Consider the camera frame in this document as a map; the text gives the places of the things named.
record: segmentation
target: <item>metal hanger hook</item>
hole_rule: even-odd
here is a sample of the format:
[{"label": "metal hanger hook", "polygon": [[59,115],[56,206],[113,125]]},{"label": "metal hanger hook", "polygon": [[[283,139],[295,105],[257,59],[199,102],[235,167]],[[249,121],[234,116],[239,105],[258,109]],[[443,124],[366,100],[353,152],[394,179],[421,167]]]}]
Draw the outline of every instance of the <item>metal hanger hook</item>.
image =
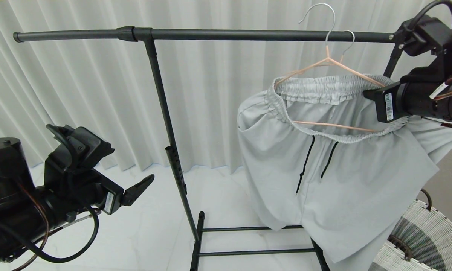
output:
[{"label": "metal hanger hook", "polygon": [[353,46],[353,44],[355,43],[355,34],[349,30],[345,30],[343,32],[350,32],[351,35],[353,36],[353,41],[350,43],[350,46],[348,46],[348,48],[346,48],[345,51],[343,51],[343,53],[342,53],[342,55],[345,55],[345,53],[348,51],[348,49],[350,49]]},{"label": "metal hanger hook", "polygon": [[329,7],[329,8],[331,9],[331,12],[333,13],[333,25],[331,26],[330,31],[328,31],[328,34],[326,34],[326,39],[325,39],[325,46],[328,46],[328,36],[330,35],[330,33],[331,33],[331,32],[333,31],[333,29],[335,28],[335,23],[336,23],[336,15],[335,15],[335,10],[333,9],[333,7],[331,7],[331,6],[328,5],[327,3],[318,3],[318,4],[315,4],[315,5],[312,5],[312,6],[309,7],[309,9],[307,10],[307,13],[305,13],[305,16],[303,16],[303,19],[301,19],[298,23],[299,23],[299,24],[302,23],[302,22],[305,20],[305,18],[307,17],[308,12],[310,12],[310,10],[312,10],[312,8],[314,8],[314,7],[316,7],[316,6],[319,6],[319,5],[324,5],[324,6]]}]

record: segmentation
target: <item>curtain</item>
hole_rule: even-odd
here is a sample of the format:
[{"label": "curtain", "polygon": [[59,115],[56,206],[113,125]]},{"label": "curtain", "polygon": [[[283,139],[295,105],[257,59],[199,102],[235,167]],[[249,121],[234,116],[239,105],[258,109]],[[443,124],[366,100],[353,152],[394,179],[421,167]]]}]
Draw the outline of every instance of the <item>curtain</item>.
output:
[{"label": "curtain", "polygon": [[[121,26],[178,29],[328,30],[327,7],[297,22],[308,0],[0,0],[0,137],[18,137],[30,166],[58,145],[45,124],[84,126],[110,142],[105,168],[168,165],[167,134],[143,43],[119,40],[16,43],[12,33]],[[336,31],[394,32],[430,0],[325,0]],[[445,6],[429,15],[450,26]],[[349,43],[330,43],[339,58]],[[236,132],[240,103],[273,79],[325,57],[324,43],[279,41],[157,41],[178,151],[192,165],[232,170],[241,165]],[[382,74],[391,44],[354,43],[344,64]],[[428,53],[400,59],[393,79],[428,65]],[[347,74],[318,67],[304,76]]]}]

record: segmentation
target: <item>black drawstring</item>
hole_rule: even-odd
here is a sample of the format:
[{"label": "black drawstring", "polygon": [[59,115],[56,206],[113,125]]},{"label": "black drawstring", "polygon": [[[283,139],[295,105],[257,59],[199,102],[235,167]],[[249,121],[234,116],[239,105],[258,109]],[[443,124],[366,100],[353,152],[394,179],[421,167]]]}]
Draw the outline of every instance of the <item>black drawstring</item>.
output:
[{"label": "black drawstring", "polygon": [[305,164],[303,165],[303,172],[300,173],[300,180],[298,181],[298,187],[296,187],[296,193],[298,194],[298,191],[300,190],[300,184],[301,179],[303,178],[303,175],[305,175],[305,168],[307,167],[308,158],[310,157],[310,153],[312,152],[313,144],[315,144],[315,136],[312,135],[312,144],[310,145],[310,149],[308,150],[307,158],[305,159]]},{"label": "black drawstring", "polygon": [[335,145],[333,145],[333,148],[331,149],[330,157],[328,157],[328,162],[326,163],[325,169],[321,173],[321,178],[323,178],[323,175],[325,175],[326,169],[330,165],[331,158],[333,157],[333,152],[335,151],[335,148],[336,148],[337,145],[338,145],[338,141],[336,141]]}]

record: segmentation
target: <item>woven basket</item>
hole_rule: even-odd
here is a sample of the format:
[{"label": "woven basket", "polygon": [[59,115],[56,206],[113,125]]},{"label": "woven basket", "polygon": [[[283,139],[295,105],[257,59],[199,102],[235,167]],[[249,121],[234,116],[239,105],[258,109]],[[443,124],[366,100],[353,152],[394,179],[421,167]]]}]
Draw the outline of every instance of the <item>woven basket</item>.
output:
[{"label": "woven basket", "polygon": [[[410,204],[369,271],[452,271],[452,222],[432,207],[431,197],[422,192],[429,203],[416,199]],[[412,266],[401,266],[400,260]],[[376,265],[384,269],[372,269]]]}]

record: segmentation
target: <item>floor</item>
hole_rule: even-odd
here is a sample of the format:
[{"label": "floor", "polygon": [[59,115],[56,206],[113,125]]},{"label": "floor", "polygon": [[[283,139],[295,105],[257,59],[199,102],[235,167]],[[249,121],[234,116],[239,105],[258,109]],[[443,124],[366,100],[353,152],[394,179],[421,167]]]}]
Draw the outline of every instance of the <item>floor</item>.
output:
[{"label": "floor", "polygon": [[[185,271],[189,270],[194,239],[170,168],[152,165],[140,172],[136,167],[121,172],[118,167],[99,170],[124,188],[154,173],[152,185],[133,206],[121,207],[108,216],[101,214],[99,234],[81,257],[65,264],[37,259],[25,270],[33,271]],[[31,169],[36,185],[43,182],[43,166]],[[185,173],[188,199],[197,220],[206,213],[205,226],[261,226],[248,202],[248,186],[240,168],[194,167]],[[80,250],[92,233],[92,219],[73,225],[49,239],[45,252],[68,257]],[[204,233],[202,252],[312,247],[302,230],[272,230]],[[30,257],[24,254],[11,264],[0,264],[10,271]],[[319,271],[314,253],[266,254],[252,256],[205,257],[200,271]]]}]

